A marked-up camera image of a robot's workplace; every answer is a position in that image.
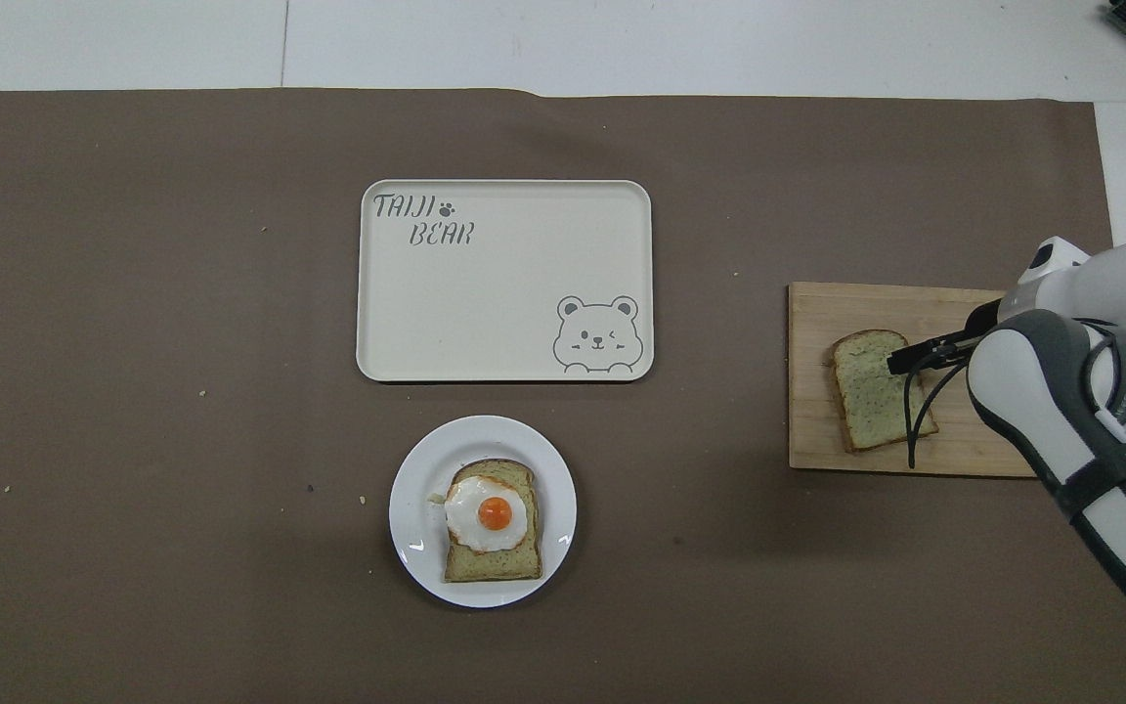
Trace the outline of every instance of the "table surface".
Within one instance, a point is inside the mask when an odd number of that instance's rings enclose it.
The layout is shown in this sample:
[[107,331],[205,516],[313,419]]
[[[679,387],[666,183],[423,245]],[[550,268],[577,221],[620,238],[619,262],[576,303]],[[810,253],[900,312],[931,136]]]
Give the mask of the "table surface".
[[506,86],[1098,103],[1126,241],[1126,37],[1100,3],[0,0],[0,90]]

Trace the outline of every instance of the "toast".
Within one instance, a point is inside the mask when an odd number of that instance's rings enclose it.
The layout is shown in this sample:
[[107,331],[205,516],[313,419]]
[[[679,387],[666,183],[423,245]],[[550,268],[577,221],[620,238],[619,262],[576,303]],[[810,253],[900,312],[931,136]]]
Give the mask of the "toast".
[[450,485],[459,484],[470,476],[494,478],[510,485],[524,500],[528,511],[528,532],[524,540],[510,550],[474,552],[455,541],[450,534],[450,552],[446,556],[446,581],[495,581],[515,579],[540,579],[542,552],[537,549],[537,494],[533,491],[533,472],[513,460],[481,460],[461,469]]
[[[885,357],[908,340],[893,330],[859,330],[837,340],[830,351],[832,381],[841,408],[846,452],[863,452],[906,440],[902,411],[905,374],[890,374]],[[911,382],[911,419],[923,406],[920,380]],[[937,433],[932,411],[924,416],[920,437]]]

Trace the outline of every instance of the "egg white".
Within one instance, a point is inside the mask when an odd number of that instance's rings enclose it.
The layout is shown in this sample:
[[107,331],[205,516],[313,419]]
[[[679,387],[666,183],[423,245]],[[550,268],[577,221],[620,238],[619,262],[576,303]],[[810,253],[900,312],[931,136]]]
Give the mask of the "egg white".
[[[488,529],[477,515],[482,500],[494,496],[510,505],[510,524],[504,529]],[[528,509],[512,487],[495,478],[470,476],[450,487],[446,498],[446,527],[459,545],[474,552],[510,550],[528,534]]]

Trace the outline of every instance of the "cutting board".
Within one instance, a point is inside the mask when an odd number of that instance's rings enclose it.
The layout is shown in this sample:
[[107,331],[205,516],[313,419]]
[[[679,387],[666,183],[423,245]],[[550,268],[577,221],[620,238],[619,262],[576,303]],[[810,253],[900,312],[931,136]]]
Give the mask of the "cutting board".
[[[915,445],[915,467],[906,466],[906,444],[849,454],[841,445],[828,351],[837,339],[867,329],[888,329],[911,344],[962,330],[978,304],[1001,291],[929,288],[912,285],[789,285],[789,466],[867,472],[1030,478],[1024,457],[982,422],[967,396],[966,373],[956,375],[932,404],[941,433]],[[924,392],[945,371],[921,374]]]

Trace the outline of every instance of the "bear illustration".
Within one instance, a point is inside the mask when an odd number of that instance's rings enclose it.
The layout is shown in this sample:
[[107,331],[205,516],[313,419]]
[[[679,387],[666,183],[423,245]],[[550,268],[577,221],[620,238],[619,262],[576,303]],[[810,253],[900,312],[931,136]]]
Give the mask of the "bear illustration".
[[616,367],[632,371],[644,347],[637,336],[637,302],[620,295],[609,304],[584,304],[575,295],[560,300],[560,335],[554,358],[566,373],[609,373]]

